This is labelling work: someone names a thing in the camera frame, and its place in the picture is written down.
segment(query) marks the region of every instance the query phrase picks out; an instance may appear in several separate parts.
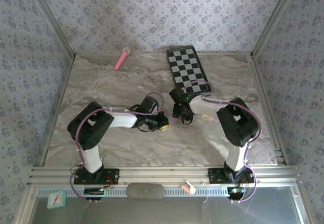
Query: checkerboard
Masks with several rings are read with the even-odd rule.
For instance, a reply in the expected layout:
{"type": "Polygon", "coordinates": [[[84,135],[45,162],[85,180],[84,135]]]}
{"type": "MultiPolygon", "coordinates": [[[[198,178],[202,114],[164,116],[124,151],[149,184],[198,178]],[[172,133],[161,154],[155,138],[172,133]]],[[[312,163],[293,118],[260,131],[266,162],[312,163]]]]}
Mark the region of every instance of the checkerboard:
{"type": "MultiPolygon", "coordinates": [[[[207,81],[207,77],[193,46],[168,50],[167,58],[176,86],[184,89],[192,81],[207,81]]],[[[202,94],[211,91],[210,86],[204,82],[195,82],[186,89],[186,92],[189,94],[202,94]]]]}

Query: marble-pattern surface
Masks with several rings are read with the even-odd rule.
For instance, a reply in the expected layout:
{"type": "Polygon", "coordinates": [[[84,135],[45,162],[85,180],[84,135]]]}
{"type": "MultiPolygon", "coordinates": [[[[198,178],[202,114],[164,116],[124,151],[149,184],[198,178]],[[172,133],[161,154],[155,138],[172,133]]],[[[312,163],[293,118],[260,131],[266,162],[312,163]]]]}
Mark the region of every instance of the marble-pattern surface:
{"type": "MultiPolygon", "coordinates": [[[[261,119],[264,133],[252,145],[249,162],[276,164],[273,146],[245,56],[199,54],[207,78],[215,86],[212,98],[241,97],[261,119]]],[[[222,165],[229,142],[218,120],[195,115],[190,125],[172,119],[174,82],[165,53],[130,55],[119,71],[118,56],[77,56],[51,139],[46,166],[80,163],[66,127],[92,101],[113,108],[139,104],[149,92],[162,93],[170,126],[163,132],[112,128],[102,139],[100,157],[105,166],[222,165]]]]}

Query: patterned wall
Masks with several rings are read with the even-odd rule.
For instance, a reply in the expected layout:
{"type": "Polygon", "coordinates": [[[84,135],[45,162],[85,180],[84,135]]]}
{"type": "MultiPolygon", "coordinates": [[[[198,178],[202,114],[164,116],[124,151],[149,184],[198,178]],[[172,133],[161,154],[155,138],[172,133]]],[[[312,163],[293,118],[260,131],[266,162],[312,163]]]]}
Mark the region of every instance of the patterned wall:
{"type": "Polygon", "coordinates": [[[75,53],[251,51],[277,0],[47,0],[75,53]]]}
{"type": "Polygon", "coordinates": [[[324,0],[292,0],[258,58],[291,164],[324,223],[324,0]]]}
{"type": "Polygon", "coordinates": [[[0,0],[0,223],[38,165],[69,63],[34,0],[0,0]]]}

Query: purple cable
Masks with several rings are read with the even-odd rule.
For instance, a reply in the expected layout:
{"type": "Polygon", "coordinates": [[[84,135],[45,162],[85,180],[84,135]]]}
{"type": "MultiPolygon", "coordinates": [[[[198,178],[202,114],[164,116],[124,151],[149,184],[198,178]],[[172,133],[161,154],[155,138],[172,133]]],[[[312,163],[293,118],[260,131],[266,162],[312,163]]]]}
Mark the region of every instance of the purple cable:
{"type": "Polygon", "coordinates": [[[253,174],[254,183],[255,183],[254,184],[254,187],[253,187],[253,190],[252,190],[252,193],[247,198],[245,198],[243,200],[239,200],[240,202],[247,201],[247,200],[249,200],[254,195],[254,193],[255,193],[255,191],[257,189],[257,177],[255,175],[254,170],[250,166],[248,166],[248,164],[247,164],[247,162],[248,162],[247,157],[248,157],[248,152],[249,152],[250,144],[252,142],[255,142],[258,138],[260,138],[260,136],[262,134],[262,123],[261,123],[260,119],[256,116],[255,113],[253,113],[250,109],[248,109],[248,108],[246,108],[246,107],[244,107],[244,106],[242,106],[240,104],[236,104],[236,103],[232,103],[232,102],[224,102],[224,101],[217,101],[217,100],[206,99],[204,96],[210,95],[210,94],[212,94],[212,93],[215,92],[214,87],[209,82],[207,82],[207,81],[204,81],[204,80],[192,81],[183,90],[186,91],[187,87],[190,86],[191,84],[195,83],[195,82],[204,82],[204,83],[208,84],[211,87],[211,89],[212,89],[212,91],[210,93],[204,93],[204,94],[201,95],[202,100],[204,100],[204,101],[206,101],[208,103],[213,103],[213,104],[233,105],[235,107],[239,107],[239,108],[247,111],[249,114],[251,114],[253,116],[253,118],[256,120],[257,124],[258,124],[259,132],[258,132],[258,134],[257,134],[256,137],[254,137],[250,142],[248,142],[247,149],[246,149],[245,154],[244,154],[244,166],[246,168],[248,168],[249,170],[251,170],[251,172],[253,174]]]}
{"type": "Polygon", "coordinates": [[[114,112],[114,113],[129,113],[129,114],[137,114],[137,115],[146,115],[146,116],[149,116],[149,115],[155,115],[159,112],[161,112],[163,110],[163,107],[164,107],[164,98],[161,94],[158,94],[158,93],[154,93],[154,92],[151,92],[151,93],[148,93],[145,97],[151,95],[151,94],[155,94],[155,95],[158,95],[161,99],[162,99],[162,105],[161,105],[161,108],[159,110],[157,110],[156,112],[154,113],[140,113],[140,112],[135,112],[135,111],[130,111],[130,110],[118,110],[118,109],[109,109],[109,108],[100,108],[100,109],[96,109],[94,111],[92,111],[90,114],[88,114],[82,121],[81,123],[79,124],[77,130],[76,130],[76,133],[75,133],[75,144],[76,144],[76,147],[77,147],[77,151],[79,152],[79,156],[80,156],[80,159],[81,159],[81,162],[82,162],[82,165],[81,167],[77,168],[70,176],[70,185],[71,185],[71,188],[73,190],[73,192],[75,193],[76,196],[78,196],[80,199],[83,199],[83,200],[86,200],[88,201],[85,197],[79,195],[79,193],[76,191],[76,189],[74,188],[73,186],[73,182],[72,182],[72,178],[73,178],[73,175],[75,175],[75,173],[79,170],[79,169],[82,169],[84,168],[85,166],[85,159],[83,157],[83,154],[81,152],[81,145],[79,144],[78,142],[78,136],[80,134],[80,130],[82,128],[82,126],[84,125],[84,123],[92,116],[94,115],[95,113],[97,112],[100,112],[100,111],[106,111],[106,112],[114,112]]]}

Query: purple wire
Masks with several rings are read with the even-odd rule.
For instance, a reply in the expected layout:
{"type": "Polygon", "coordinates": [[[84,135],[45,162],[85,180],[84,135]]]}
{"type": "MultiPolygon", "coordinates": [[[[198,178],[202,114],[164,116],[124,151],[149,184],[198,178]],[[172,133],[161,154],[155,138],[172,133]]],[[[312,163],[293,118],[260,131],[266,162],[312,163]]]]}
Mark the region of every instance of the purple wire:
{"type": "Polygon", "coordinates": [[[261,123],[260,119],[257,117],[257,115],[255,113],[253,113],[250,109],[248,109],[248,108],[246,108],[246,107],[244,107],[244,106],[242,106],[240,104],[236,104],[236,103],[233,103],[233,102],[225,102],[225,101],[217,101],[217,100],[206,99],[204,96],[210,95],[210,94],[212,94],[212,93],[215,92],[214,87],[209,82],[207,82],[207,81],[204,81],[204,80],[195,80],[195,81],[192,81],[183,90],[186,91],[187,87],[190,86],[191,84],[195,83],[195,82],[204,82],[204,83],[208,84],[211,87],[211,89],[212,89],[211,92],[204,93],[204,94],[201,95],[202,100],[204,100],[204,101],[206,101],[208,103],[212,103],[212,104],[233,105],[235,107],[239,107],[239,108],[247,111],[249,114],[251,114],[254,117],[254,119],[256,120],[257,124],[258,124],[259,132],[258,132],[258,134],[257,134],[256,137],[254,137],[250,142],[248,142],[247,149],[246,149],[246,151],[244,153],[244,166],[246,168],[248,168],[249,170],[251,170],[251,172],[253,174],[254,183],[255,183],[254,184],[254,187],[253,187],[253,190],[252,190],[252,193],[247,198],[245,198],[243,200],[239,200],[240,202],[247,201],[247,200],[249,200],[254,195],[254,193],[255,193],[255,191],[257,189],[257,177],[256,177],[256,174],[255,174],[254,170],[250,166],[248,166],[248,164],[247,164],[247,162],[248,162],[247,157],[248,157],[248,152],[249,152],[250,144],[252,142],[255,142],[257,139],[259,139],[260,136],[261,136],[261,134],[262,134],[262,123],[261,123]]]}
{"type": "Polygon", "coordinates": [[[114,113],[129,113],[129,114],[137,114],[137,115],[146,115],[146,116],[149,116],[149,115],[155,115],[159,112],[161,112],[163,110],[163,107],[164,107],[164,98],[161,94],[158,94],[158,93],[155,93],[155,92],[151,92],[151,93],[148,93],[145,97],[151,95],[151,94],[155,94],[155,95],[158,95],[161,99],[162,99],[162,105],[160,107],[160,109],[158,109],[156,112],[154,113],[140,113],[140,112],[135,112],[135,111],[130,111],[130,110],[119,110],[119,109],[109,109],[109,108],[100,108],[100,109],[96,109],[94,111],[92,111],[90,114],[88,114],[82,121],[81,123],[79,124],[77,130],[76,130],[76,133],[75,133],[75,144],[76,144],[76,147],[77,147],[77,151],[79,153],[79,156],[80,156],[80,159],[81,159],[81,162],[82,162],[82,165],[81,167],[77,168],[70,176],[70,185],[71,185],[71,188],[73,190],[73,192],[75,193],[76,196],[78,196],[79,198],[83,199],[83,200],[86,200],[88,201],[85,197],[79,195],[79,193],[75,190],[74,186],[73,186],[73,182],[72,182],[72,178],[73,176],[75,175],[75,173],[79,170],[79,169],[82,169],[84,168],[85,166],[85,159],[83,157],[83,154],[82,154],[82,151],[81,151],[81,145],[79,144],[78,142],[78,136],[80,134],[80,130],[82,128],[82,126],[84,125],[84,123],[92,116],[94,115],[95,113],[97,112],[100,112],[100,111],[107,111],[107,112],[114,112],[114,113]]]}

